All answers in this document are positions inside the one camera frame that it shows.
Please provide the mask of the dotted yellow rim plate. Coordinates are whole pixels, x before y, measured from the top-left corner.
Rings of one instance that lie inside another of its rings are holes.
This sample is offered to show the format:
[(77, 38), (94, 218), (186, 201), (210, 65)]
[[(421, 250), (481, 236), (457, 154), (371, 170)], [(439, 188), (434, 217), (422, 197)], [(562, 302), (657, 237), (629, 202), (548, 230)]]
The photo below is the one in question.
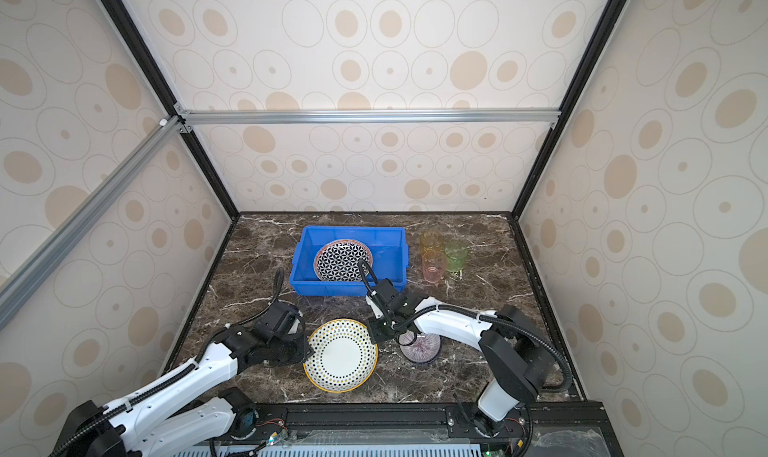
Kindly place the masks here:
[(303, 367), (307, 378), (328, 393), (346, 393), (374, 373), (379, 351), (360, 321), (340, 318), (318, 327), (309, 338), (313, 354)]

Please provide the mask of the flower pattern orange rim plate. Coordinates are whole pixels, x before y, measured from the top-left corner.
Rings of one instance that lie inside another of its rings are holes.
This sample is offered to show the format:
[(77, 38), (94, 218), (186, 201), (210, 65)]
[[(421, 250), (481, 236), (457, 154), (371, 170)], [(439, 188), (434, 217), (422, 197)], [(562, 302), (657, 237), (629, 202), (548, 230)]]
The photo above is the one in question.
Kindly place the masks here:
[(359, 281), (358, 262), (361, 259), (373, 266), (373, 253), (368, 246), (354, 239), (337, 239), (320, 248), (313, 268), (321, 281)]

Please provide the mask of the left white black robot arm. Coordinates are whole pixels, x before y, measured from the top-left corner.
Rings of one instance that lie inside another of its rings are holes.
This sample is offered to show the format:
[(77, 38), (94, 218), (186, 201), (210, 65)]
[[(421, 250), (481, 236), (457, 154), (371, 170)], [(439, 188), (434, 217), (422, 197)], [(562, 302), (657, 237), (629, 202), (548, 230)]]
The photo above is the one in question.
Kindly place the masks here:
[(67, 416), (55, 456), (172, 456), (217, 437), (244, 439), (256, 429), (256, 404), (236, 387), (198, 397), (255, 366), (303, 363), (312, 354), (305, 321), (292, 303), (276, 301), (229, 324), (197, 356), (102, 406), (87, 401)]

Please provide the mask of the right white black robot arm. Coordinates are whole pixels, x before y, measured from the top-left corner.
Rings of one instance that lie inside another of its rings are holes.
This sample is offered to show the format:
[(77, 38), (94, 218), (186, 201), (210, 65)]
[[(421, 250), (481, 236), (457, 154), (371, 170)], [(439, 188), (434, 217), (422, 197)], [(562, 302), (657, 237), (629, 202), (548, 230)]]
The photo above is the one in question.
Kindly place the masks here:
[(567, 359), (512, 305), (475, 311), (407, 294), (388, 279), (364, 277), (362, 282), (373, 311), (367, 321), (373, 342), (397, 340), (407, 333), (436, 335), (482, 353), (492, 379), (476, 400), (470, 420), (486, 435), (494, 434), (510, 411), (536, 402), (542, 392), (562, 392), (572, 385)]

